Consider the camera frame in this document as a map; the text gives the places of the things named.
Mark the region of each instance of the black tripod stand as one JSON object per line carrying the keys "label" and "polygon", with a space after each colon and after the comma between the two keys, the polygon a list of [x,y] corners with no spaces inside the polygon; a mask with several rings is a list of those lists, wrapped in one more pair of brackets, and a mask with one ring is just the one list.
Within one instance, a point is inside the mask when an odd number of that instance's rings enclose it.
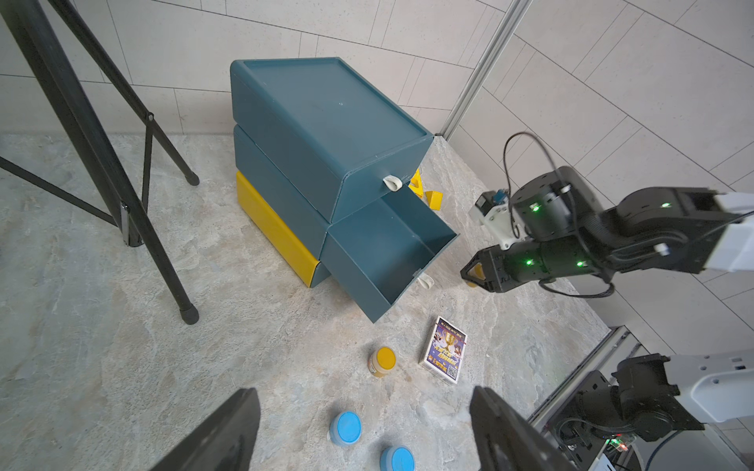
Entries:
{"label": "black tripod stand", "polygon": [[112,143],[105,134],[84,89],[81,88],[81,83],[76,78],[38,0],[0,0],[0,14],[8,24],[110,214],[4,158],[0,158],[0,167],[118,227],[123,241],[128,246],[137,247],[144,243],[176,299],[181,317],[187,324],[194,324],[199,320],[199,312],[186,295],[176,270],[146,215],[149,173],[152,165],[152,137],[157,139],[181,169],[188,183],[193,186],[199,185],[199,177],[183,160],[155,121],[154,115],[144,106],[76,9],[68,0],[49,2],[146,126],[142,199],[139,199],[128,180],[128,175],[115,155]]}

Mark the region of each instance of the open drawer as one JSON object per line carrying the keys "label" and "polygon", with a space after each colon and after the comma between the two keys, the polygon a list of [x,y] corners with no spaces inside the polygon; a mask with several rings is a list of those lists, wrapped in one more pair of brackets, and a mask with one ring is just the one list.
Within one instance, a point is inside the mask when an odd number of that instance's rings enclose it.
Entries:
{"label": "open drawer", "polygon": [[320,260],[376,322],[457,236],[404,186],[331,225]]}

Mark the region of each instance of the drawer handle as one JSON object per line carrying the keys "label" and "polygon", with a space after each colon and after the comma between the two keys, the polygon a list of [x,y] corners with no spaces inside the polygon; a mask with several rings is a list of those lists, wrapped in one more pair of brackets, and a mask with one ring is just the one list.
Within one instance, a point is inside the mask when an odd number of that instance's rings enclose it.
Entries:
{"label": "drawer handle", "polygon": [[395,175],[388,175],[382,181],[385,182],[390,191],[398,191],[403,186],[403,182]]}
{"label": "drawer handle", "polygon": [[419,281],[419,284],[424,289],[430,289],[432,286],[434,286],[434,280],[432,280],[432,277],[427,275],[426,273],[419,275],[416,280]]}

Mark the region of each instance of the yellow drawer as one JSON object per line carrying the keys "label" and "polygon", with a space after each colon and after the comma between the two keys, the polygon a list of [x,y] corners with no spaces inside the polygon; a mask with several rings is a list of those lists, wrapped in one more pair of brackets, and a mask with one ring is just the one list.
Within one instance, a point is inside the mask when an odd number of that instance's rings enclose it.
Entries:
{"label": "yellow drawer", "polygon": [[306,286],[311,288],[327,278],[329,272],[326,268],[304,247],[241,172],[236,172],[236,188],[238,203]]}

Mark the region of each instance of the tripod rubber foot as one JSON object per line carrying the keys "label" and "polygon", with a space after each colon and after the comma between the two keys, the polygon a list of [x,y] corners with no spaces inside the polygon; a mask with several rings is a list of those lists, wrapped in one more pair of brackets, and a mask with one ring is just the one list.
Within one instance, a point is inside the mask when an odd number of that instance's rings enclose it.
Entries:
{"label": "tripod rubber foot", "polygon": [[199,185],[199,176],[196,173],[192,173],[191,175],[186,177],[186,181],[191,186],[198,186]]}
{"label": "tripod rubber foot", "polygon": [[183,318],[183,322],[193,326],[199,322],[199,310],[192,304],[189,309],[181,311],[181,318]]}

